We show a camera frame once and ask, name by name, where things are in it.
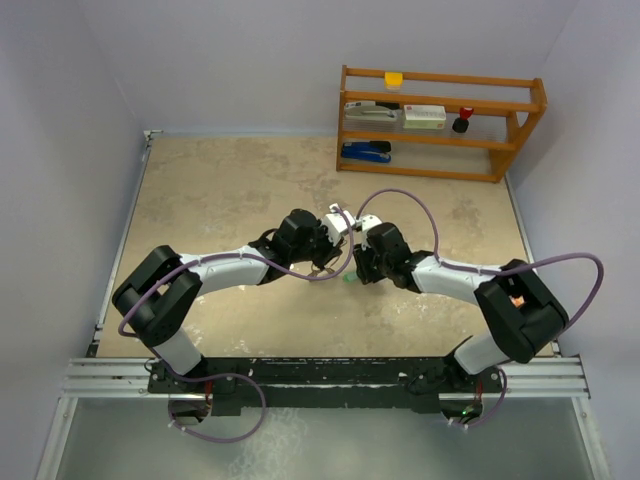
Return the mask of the metal keyring with keys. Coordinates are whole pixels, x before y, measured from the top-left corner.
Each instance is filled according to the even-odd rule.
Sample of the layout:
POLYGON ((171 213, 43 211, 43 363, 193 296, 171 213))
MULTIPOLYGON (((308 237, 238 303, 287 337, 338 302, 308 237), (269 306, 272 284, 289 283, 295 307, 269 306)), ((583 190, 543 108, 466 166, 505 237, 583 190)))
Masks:
POLYGON ((311 278, 317 278, 317 277, 333 275, 335 273, 335 270, 333 269, 333 265, 334 265, 334 263, 332 263, 331 265, 325 265, 323 267, 318 267, 315 264, 313 264, 309 276, 311 278))

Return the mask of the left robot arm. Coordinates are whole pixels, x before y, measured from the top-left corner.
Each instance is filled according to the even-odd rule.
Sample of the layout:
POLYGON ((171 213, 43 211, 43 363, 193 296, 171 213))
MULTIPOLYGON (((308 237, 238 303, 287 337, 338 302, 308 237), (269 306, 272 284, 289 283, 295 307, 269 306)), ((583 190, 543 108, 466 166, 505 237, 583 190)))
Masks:
POLYGON ((355 219, 339 206, 318 219, 294 209, 280 226, 235 250, 208 255, 179 254, 167 245, 154 248, 121 283, 112 305, 122 315, 118 332, 139 339, 171 370, 184 392, 202 387, 204 357, 182 328, 194 301, 237 286, 261 286, 286 275, 308 281, 319 276, 292 267, 310 262, 322 270, 353 238, 355 219))

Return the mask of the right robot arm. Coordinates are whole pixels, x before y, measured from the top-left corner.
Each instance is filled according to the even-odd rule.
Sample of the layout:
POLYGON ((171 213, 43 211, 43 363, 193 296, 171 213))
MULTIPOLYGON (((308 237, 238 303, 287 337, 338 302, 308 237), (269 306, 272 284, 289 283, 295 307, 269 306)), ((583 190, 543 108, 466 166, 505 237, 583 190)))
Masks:
POLYGON ((359 221, 362 242, 354 247, 363 284, 391 281, 418 294, 438 294, 477 306, 488 331, 456 347, 445 366, 446 383, 467 391, 480 373, 506 361, 529 362, 568 326, 564 307, 531 271, 515 273, 524 261, 481 267, 438 260, 431 251, 413 252, 398 227, 373 215, 359 221))

